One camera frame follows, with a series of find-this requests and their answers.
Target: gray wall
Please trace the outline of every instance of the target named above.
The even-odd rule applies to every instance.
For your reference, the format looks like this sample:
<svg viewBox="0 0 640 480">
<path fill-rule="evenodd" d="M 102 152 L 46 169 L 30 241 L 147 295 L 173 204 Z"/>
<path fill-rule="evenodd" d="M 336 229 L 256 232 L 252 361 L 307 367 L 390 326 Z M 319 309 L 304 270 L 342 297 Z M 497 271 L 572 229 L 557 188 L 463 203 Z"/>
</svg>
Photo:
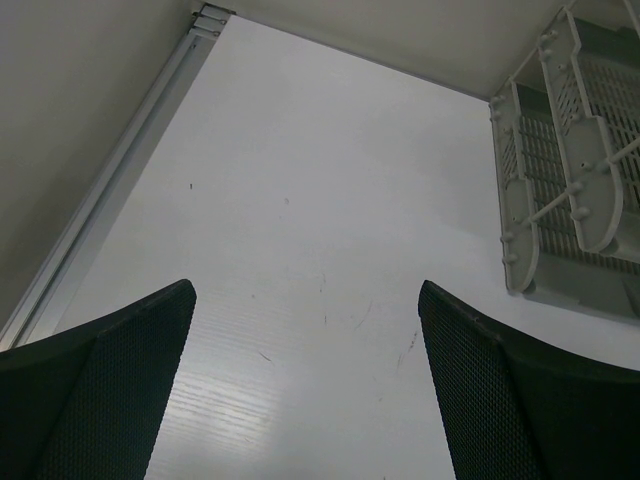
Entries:
<svg viewBox="0 0 640 480">
<path fill-rule="evenodd" d="M 0 2 L 0 328 L 186 32 L 190 6 Z"/>
</svg>

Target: scuff mark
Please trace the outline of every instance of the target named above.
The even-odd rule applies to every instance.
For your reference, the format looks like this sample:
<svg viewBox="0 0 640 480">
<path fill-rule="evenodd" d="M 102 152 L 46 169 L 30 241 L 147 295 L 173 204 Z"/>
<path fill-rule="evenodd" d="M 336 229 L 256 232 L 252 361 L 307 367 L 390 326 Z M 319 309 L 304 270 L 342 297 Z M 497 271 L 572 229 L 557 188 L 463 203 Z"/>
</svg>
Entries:
<svg viewBox="0 0 640 480">
<path fill-rule="evenodd" d="M 396 373 L 400 371 L 400 367 L 402 366 L 402 362 L 404 362 L 404 353 L 401 353 L 398 357 L 398 364 L 396 365 Z"/>
<path fill-rule="evenodd" d="M 369 316 L 369 313 L 371 312 L 372 306 L 373 306 L 373 300 L 369 300 L 369 308 L 367 308 L 367 313 L 364 314 L 364 317 L 362 317 L 362 320 L 360 320 L 360 323 L 358 323 L 358 325 L 356 325 L 356 328 L 353 329 L 354 331 L 359 329 L 360 325 L 362 325 L 364 321 L 367 319 L 367 317 Z"/>
<path fill-rule="evenodd" d="M 409 353 L 411 349 L 415 346 L 417 338 L 418 338 L 418 330 L 416 330 L 416 333 L 413 334 L 413 339 L 411 340 L 411 345 L 409 345 L 409 350 L 407 350 L 407 353 Z"/>
<path fill-rule="evenodd" d="M 273 363 L 273 361 L 272 361 L 269 357 L 267 357 L 264 353 L 262 353 L 260 350 L 258 350 L 258 353 L 259 353 L 259 354 L 260 354 L 260 356 L 261 356 L 262 358 L 264 358 L 267 362 L 271 362 L 271 363 Z"/>
</svg>

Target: white wall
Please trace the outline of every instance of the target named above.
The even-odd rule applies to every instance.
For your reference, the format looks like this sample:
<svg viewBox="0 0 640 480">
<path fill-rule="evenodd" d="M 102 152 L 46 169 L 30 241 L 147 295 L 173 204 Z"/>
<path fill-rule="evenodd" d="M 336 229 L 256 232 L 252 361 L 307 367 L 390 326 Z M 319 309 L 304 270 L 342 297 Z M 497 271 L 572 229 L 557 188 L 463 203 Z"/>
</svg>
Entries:
<svg viewBox="0 0 640 480">
<path fill-rule="evenodd" d="M 640 369 L 636 326 L 507 294 L 487 117 L 230 21 L 58 326 L 194 283 L 149 478 L 453 478 L 417 318 L 425 278 Z"/>
<path fill-rule="evenodd" d="M 0 328 L 189 21 L 188 0 L 0 2 Z"/>
</svg>

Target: plastic tray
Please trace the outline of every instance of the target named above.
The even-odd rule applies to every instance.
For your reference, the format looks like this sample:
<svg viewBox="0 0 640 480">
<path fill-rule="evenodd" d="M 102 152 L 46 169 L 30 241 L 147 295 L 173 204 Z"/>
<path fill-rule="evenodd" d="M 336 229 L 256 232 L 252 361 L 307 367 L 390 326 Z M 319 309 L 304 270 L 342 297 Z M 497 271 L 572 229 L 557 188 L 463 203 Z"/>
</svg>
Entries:
<svg viewBox="0 0 640 480">
<path fill-rule="evenodd" d="M 564 8 L 539 56 L 578 245 L 640 262 L 640 40 Z"/>
<path fill-rule="evenodd" d="M 510 81 L 491 111 L 507 288 L 639 317 L 640 265 L 578 244 L 547 95 Z"/>
</svg>

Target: ventilated plastic grid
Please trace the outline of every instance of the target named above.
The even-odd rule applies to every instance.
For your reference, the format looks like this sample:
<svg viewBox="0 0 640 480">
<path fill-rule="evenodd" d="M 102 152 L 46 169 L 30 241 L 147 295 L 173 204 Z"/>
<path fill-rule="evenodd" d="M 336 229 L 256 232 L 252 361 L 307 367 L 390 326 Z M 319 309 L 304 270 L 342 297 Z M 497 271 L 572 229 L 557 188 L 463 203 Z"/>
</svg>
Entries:
<svg viewBox="0 0 640 480">
<path fill-rule="evenodd" d="M 516 143 L 513 132 L 509 134 L 509 140 L 504 147 L 504 151 L 502 152 L 502 178 L 503 187 L 506 188 L 511 180 L 516 178 L 518 163 L 516 160 Z"/>
<path fill-rule="evenodd" d="M 613 151 L 640 137 L 640 71 L 595 55 L 579 58 L 594 115 L 605 119 Z M 640 148 L 620 161 L 625 209 L 640 212 Z"/>
<path fill-rule="evenodd" d="M 520 136 L 524 172 L 531 180 L 533 201 L 538 211 L 559 197 L 566 186 L 551 117 L 529 112 L 523 114 L 520 118 Z M 537 224 L 540 249 L 544 253 L 621 273 L 640 275 L 639 264 L 580 249 L 568 200 L 540 218 Z"/>
</svg>

